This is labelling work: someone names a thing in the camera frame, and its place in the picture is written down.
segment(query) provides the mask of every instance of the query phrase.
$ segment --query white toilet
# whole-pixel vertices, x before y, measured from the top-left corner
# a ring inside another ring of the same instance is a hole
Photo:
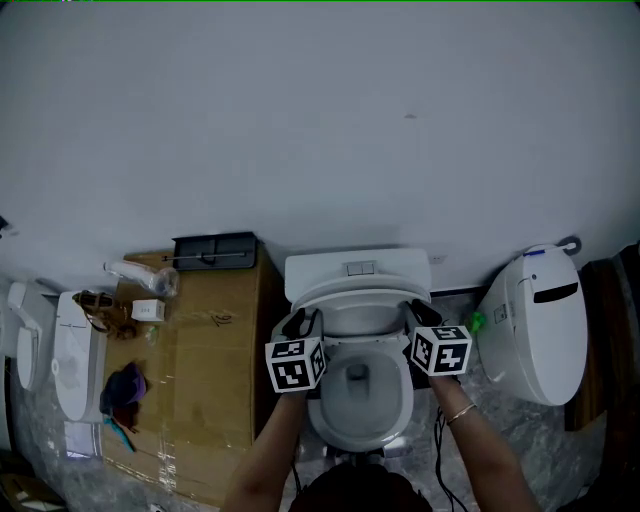
[[[309,417],[330,445],[366,452],[390,443],[413,411],[413,384],[402,351],[401,304],[429,301],[425,251],[385,249],[292,256],[285,293],[292,310],[317,308],[324,318],[327,371]]]
[[[33,391],[49,374],[56,308],[33,283],[13,283],[7,303],[22,325],[15,338],[11,330],[3,334],[2,345],[6,355],[15,354],[22,387]]]
[[[484,371],[504,392],[563,405],[580,386],[587,357],[587,315],[576,268],[552,245],[520,256],[498,275],[478,311]]]
[[[51,371],[60,406],[70,420],[102,423],[106,334],[95,330],[73,301],[76,292],[60,295]]]

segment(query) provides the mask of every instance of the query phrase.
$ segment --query floor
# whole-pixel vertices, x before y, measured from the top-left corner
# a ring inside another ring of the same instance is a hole
[[[475,297],[455,295],[434,299],[452,318],[463,319],[473,311]],[[563,428],[563,409],[544,407],[492,389],[484,376],[477,350],[461,382],[469,396],[493,425],[509,440],[521,459],[525,477],[544,510],[556,510],[575,498],[598,474],[604,445],[606,418],[600,417],[579,433]],[[211,511],[137,481],[100,460],[99,430],[65,422],[57,403],[53,380],[35,393],[21,389],[15,371],[11,375],[13,424],[18,450],[31,462],[36,474],[53,487],[72,512],[141,512],[151,504],[166,512]],[[434,510],[450,510],[435,478],[435,447],[432,440],[437,405],[431,390],[415,394],[413,416],[404,432],[408,441],[385,462],[390,471],[407,477],[427,497]],[[442,475],[447,486],[469,510],[478,510],[468,479],[448,430],[442,449]],[[323,457],[323,444],[307,426],[301,436],[297,465],[303,485],[325,471],[331,461]],[[287,481],[281,511],[295,497],[292,475]]]

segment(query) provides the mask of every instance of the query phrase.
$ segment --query cable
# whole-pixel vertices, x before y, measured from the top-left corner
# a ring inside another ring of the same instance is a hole
[[[440,450],[442,448],[442,434],[444,432],[444,427],[444,414],[442,412],[442,409],[438,407],[438,415],[436,417],[436,422],[433,425],[433,438],[436,443],[436,451],[438,453],[438,456],[436,457],[436,478],[438,479],[438,483],[440,484],[440,487],[442,487],[442,490],[446,494],[447,498],[449,498],[449,503],[451,504],[451,512],[455,510],[453,500],[455,500],[462,507],[462,510],[464,510],[464,512],[469,512],[467,510],[467,507],[464,506],[464,504],[458,499],[458,497],[453,494],[453,492],[442,481],[442,455],[440,453]]]
[[[298,470],[296,469],[295,459],[291,461],[291,469],[293,469],[293,478],[296,481],[296,496],[302,492],[302,485],[300,485],[300,477],[298,476]]]

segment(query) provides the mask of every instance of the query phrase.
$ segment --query bracelet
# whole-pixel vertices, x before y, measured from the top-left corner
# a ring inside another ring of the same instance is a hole
[[[447,421],[447,425],[451,425],[454,421],[456,421],[460,416],[464,416],[465,414],[467,414],[471,409],[473,409],[474,407],[476,407],[476,404],[470,404],[467,405],[464,409],[462,409],[458,414],[456,414],[453,418],[451,418],[449,421]]]

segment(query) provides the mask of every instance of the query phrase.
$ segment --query forearm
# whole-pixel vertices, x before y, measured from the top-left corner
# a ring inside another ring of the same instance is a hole
[[[454,380],[431,378],[430,382],[447,420],[472,403]],[[449,428],[482,510],[539,510],[518,458],[477,409],[470,409]]]
[[[269,421],[235,470],[224,509],[251,495],[279,502],[306,411],[306,393],[283,394]]]

